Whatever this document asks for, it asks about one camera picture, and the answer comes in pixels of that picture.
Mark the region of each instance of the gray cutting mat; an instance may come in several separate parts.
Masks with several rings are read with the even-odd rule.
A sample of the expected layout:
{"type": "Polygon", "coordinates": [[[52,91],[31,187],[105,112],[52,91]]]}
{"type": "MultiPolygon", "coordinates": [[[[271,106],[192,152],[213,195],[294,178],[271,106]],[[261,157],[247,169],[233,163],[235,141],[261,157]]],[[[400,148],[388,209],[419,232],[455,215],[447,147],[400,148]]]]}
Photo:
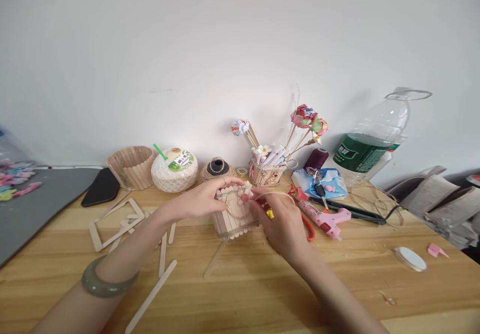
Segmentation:
{"type": "Polygon", "coordinates": [[[33,192],[0,202],[0,267],[20,250],[55,214],[93,183],[100,169],[35,169],[30,179],[14,188],[42,182],[33,192]]]}

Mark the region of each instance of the smartphone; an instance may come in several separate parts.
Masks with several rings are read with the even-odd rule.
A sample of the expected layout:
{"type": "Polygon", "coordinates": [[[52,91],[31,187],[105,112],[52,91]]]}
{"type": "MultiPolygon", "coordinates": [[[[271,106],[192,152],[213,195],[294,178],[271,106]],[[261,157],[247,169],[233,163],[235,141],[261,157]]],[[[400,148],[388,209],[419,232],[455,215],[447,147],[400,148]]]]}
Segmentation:
{"type": "Polygon", "coordinates": [[[120,189],[118,180],[110,168],[103,168],[97,174],[88,192],[81,201],[82,207],[91,207],[96,204],[110,202],[116,198],[120,189]]]}

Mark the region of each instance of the plastic water bottle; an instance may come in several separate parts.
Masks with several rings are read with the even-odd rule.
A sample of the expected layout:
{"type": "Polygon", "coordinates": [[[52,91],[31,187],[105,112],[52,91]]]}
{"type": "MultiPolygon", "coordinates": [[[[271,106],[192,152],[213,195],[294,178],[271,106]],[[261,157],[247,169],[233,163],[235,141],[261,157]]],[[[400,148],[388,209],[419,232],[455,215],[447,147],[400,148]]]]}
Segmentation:
{"type": "Polygon", "coordinates": [[[7,136],[0,130],[0,165],[29,160],[28,157],[10,143],[7,136]]]}
{"type": "Polygon", "coordinates": [[[400,139],[398,141],[395,141],[395,143],[386,150],[385,154],[380,158],[380,160],[377,162],[376,165],[373,166],[372,169],[368,171],[368,173],[365,175],[365,180],[370,180],[372,179],[380,170],[383,169],[393,158],[394,158],[394,152],[395,150],[400,147],[401,143],[407,139],[406,135],[401,135],[400,139]]]}
{"type": "Polygon", "coordinates": [[[397,88],[360,117],[329,164],[340,171],[348,187],[359,184],[400,139],[410,118],[409,102],[430,96],[432,93],[428,91],[397,88]]]}

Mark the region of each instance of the bottle handle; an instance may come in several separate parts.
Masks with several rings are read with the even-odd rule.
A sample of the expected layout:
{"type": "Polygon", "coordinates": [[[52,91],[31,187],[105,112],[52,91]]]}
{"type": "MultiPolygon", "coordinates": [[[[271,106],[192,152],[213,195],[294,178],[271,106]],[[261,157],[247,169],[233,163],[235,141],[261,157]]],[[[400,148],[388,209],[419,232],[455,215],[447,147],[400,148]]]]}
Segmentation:
{"type": "Polygon", "coordinates": [[[429,91],[422,91],[419,89],[403,89],[400,91],[392,92],[390,94],[387,94],[384,99],[393,99],[393,100],[419,100],[419,99],[426,99],[429,98],[433,95],[432,92],[429,91]],[[415,93],[424,93],[425,96],[419,97],[419,98],[405,98],[403,94],[408,93],[408,92],[415,92],[415,93]]]}

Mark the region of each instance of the jade bangle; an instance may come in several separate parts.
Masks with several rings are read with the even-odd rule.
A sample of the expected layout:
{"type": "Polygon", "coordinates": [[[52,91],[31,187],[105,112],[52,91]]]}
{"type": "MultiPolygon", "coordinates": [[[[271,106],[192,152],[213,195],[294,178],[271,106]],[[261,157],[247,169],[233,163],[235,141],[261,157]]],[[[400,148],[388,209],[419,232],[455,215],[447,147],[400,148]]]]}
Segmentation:
{"type": "Polygon", "coordinates": [[[135,283],[139,274],[135,274],[133,278],[127,280],[123,283],[112,284],[107,283],[97,277],[95,273],[95,268],[98,263],[100,263],[106,256],[95,259],[91,262],[88,267],[83,272],[81,278],[81,285],[83,289],[89,294],[92,294],[94,297],[98,298],[112,298],[125,293],[130,287],[135,283]]]}

